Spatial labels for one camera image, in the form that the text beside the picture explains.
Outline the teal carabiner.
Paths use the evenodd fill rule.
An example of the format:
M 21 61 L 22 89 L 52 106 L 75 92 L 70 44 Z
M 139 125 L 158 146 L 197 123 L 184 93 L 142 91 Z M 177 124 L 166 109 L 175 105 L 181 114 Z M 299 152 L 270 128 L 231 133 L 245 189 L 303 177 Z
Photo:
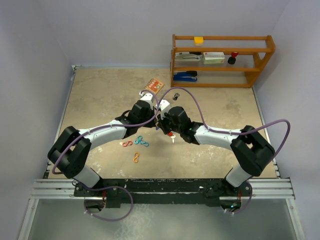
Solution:
M 143 145 L 143 146 L 145 146 L 145 147 L 148 147 L 148 146 L 150 145 L 147 141 L 144 141 L 144 140 L 141 140 L 141 141 L 139 142 L 139 144 L 140 144 L 140 145 Z
M 139 135 L 134 141 L 134 144 L 140 144 L 140 142 L 143 140 L 143 137 L 141 135 Z

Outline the red carabiner clip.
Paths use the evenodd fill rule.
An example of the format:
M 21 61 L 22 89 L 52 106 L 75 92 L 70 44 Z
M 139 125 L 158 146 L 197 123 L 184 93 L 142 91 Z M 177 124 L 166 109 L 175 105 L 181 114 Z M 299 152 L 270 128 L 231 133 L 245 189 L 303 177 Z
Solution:
M 123 142 L 122 143 L 122 146 L 123 147 L 128 147 L 128 146 L 131 146 L 133 144 L 133 142 L 131 140 L 127 141 L 127 142 Z

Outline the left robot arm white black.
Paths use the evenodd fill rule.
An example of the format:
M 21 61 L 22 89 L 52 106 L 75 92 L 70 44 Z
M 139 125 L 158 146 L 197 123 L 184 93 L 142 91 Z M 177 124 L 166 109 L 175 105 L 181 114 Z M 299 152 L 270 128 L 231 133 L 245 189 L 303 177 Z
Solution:
M 47 155 L 53 163 L 51 172 L 74 179 L 90 189 L 96 188 L 102 178 L 86 165 L 89 152 L 108 142 L 126 139 L 141 127 L 152 126 L 154 114 L 153 101 L 140 99 L 131 110 L 105 125 L 80 130 L 73 126 L 65 128 Z

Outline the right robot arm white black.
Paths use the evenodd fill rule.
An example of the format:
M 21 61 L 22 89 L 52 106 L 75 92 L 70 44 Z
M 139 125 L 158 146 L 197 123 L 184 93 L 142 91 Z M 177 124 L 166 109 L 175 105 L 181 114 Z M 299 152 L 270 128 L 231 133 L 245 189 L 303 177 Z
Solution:
M 212 145 L 232 151 L 238 165 L 229 171 L 224 180 L 235 188 L 251 177 L 260 176 L 275 154 L 274 148 L 259 132 L 245 134 L 255 129 L 250 125 L 234 129 L 235 135 L 224 133 L 222 128 L 215 128 L 216 132 L 212 132 L 204 123 L 192 121 L 183 107 L 164 104 L 160 105 L 157 119 L 158 127 L 164 134 L 175 132 L 189 144 Z

